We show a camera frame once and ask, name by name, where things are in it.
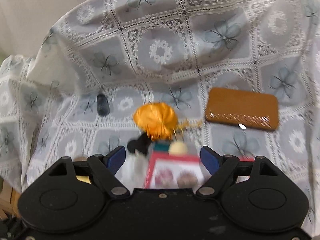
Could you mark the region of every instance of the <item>yellow ball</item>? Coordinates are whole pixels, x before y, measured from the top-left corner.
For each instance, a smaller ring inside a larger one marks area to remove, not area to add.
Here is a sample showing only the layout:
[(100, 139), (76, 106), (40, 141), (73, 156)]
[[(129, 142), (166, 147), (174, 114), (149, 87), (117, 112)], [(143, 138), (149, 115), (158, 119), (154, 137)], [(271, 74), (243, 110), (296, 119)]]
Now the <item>yellow ball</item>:
[(182, 141), (174, 141), (169, 146), (169, 155), (185, 155), (188, 154), (188, 147)]

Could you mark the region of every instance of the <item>floral tablecloth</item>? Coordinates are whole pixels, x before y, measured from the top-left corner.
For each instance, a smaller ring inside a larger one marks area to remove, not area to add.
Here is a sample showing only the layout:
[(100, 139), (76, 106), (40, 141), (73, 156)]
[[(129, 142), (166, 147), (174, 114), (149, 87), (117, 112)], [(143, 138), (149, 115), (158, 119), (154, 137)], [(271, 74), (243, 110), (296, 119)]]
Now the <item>floral tablecloth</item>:
[[(320, 234), (319, 6), (84, 2), (50, 29), (36, 58), (10, 56), (0, 68), (0, 175), (21, 191), (61, 156), (126, 146), (140, 134), (132, 114), (145, 103), (164, 101), (197, 122), (212, 87), (271, 93), (280, 104), (277, 131), (204, 122), (184, 139), (194, 154), (208, 145), (222, 155), (268, 157), (307, 194), (303, 228)], [(97, 114), (98, 93), (108, 97), (106, 117)]]

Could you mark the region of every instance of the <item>teal object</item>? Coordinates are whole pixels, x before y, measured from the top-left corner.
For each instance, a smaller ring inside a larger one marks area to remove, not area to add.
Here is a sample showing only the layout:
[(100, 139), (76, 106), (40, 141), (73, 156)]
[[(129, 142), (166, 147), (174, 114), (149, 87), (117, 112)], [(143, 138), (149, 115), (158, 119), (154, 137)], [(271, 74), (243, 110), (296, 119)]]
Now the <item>teal object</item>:
[(168, 152), (169, 144), (156, 143), (153, 150), (158, 152)]

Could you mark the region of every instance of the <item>beige wall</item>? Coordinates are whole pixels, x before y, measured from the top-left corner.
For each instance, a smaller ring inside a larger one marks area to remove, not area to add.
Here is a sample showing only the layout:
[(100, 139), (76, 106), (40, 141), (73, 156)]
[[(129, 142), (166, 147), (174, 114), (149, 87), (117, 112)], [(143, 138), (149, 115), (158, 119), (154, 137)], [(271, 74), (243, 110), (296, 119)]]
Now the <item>beige wall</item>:
[(0, 0), (0, 50), (6, 55), (35, 55), (49, 28), (84, 1)]

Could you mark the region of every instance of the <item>brown case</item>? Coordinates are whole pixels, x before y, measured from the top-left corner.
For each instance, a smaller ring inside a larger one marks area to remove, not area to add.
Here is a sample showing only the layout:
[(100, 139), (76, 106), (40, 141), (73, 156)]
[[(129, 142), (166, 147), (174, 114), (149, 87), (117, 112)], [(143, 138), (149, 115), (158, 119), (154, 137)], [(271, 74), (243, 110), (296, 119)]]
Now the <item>brown case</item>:
[(205, 118), (209, 122), (274, 131), (279, 125), (278, 100), (270, 94), (226, 88), (209, 92)]

